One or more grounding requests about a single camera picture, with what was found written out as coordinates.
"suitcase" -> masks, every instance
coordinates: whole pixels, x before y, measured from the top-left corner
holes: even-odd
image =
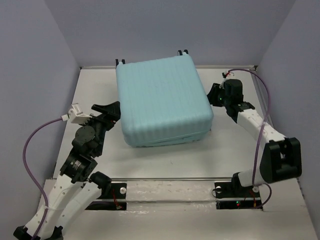
[[[125,142],[156,147],[198,141],[214,117],[188,51],[143,62],[117,62],[116,81]]]

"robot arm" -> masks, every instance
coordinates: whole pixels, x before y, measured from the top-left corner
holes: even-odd
[[[101,195],[102,189],[109,190],[111,179],[101,172],[93,173],[88,177],[97,165],[94,158],[101,156],[106,131],[114,127],[120,119],[120,103],[110,105],[93,105],[93,110],[100,112],[99,116],[86,115],[73,104],[68,115],[62,116],[63,120],[82,125],[72,141],[72,150],[60,169],[60,175],[48,195],[48,207],[42,205],[35,216],[25,225],[19,226],[13,235],[19,240],[30,240],[36,233],[36,240],[50,238],[57,227],[67,228],[80,213]],[[75,193],[84,185],[83,189],[74,197]],[[41,229],[37,228],[46,211],[46,217]]]
[[[258,140],[263,119],[253,105],[244,101],[240,80],[227,79],[223,84],[214,83],[207,97],[214,107],[225,107],[228,116]],[[302,174],[300,142],[296,138],[287,138],[265,123],[260,147],[263,148],[263,154],[260,166],[256,169],[255,185],[298,178]],[[252,187],[253,171],[235,173],[231,189],[237,191]]]

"white table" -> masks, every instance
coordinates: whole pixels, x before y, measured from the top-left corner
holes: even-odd
[[[213,83],[222,81],[221,73],[225,70],[198,69],[207,92]],[[237,71],[234,77],[243,82],[245,101],[262,114],[250,74]],[[93,104],[107,105],[117,99],[114,69],[81,70],[73,102],[79,103],[85,113],[91,112]],[[112,179],[130,180],[128,209],[85,211],[65,239],[316,240],[295,179],[272,185],[273,196],[263,212],[216,210],[215,199],[210,194],[214,181],[252,168],[256,143],[227,116],[225,109],[214,108],[213,112],[212,131],[204,140],[173,146],[132,148],[123,139],[121,123],[117,123],[106,133],[103,154],[96,158],[95,171]],[[66,125],[54,178],[72,148],[78,128],[69,122]],[[168,181],[177,179],[188,181]],[[47,180],[46,188],[50,189],[54,181]],[[261,187],[260,193],[262,201],[269,194],[266,187]],[[136,202],[141,199],[157,203]]]

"gray wall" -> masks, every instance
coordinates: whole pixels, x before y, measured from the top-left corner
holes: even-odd
[[[0,43],[0,239],[10,240],[35,214],[40,197],[22,163],[24,143],[66,112],[79,68],[43,0],[0,1]],[[29,145],[27,160],[42,184],[54,169],[64,129],[54,123]]]
[[[256,65],[295,0],[46,0],[80,66],[188,49],[196,65]]]
[[[258,67],[274,126],[301,142],[305,200],[320,238],[320,1],[297,0]]]

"light blue suitcase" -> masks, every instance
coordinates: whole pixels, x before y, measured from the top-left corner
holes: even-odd
[[[125,142],[133,147],[197,141],[214,117],[192,58],[179,56],[116,67]]]

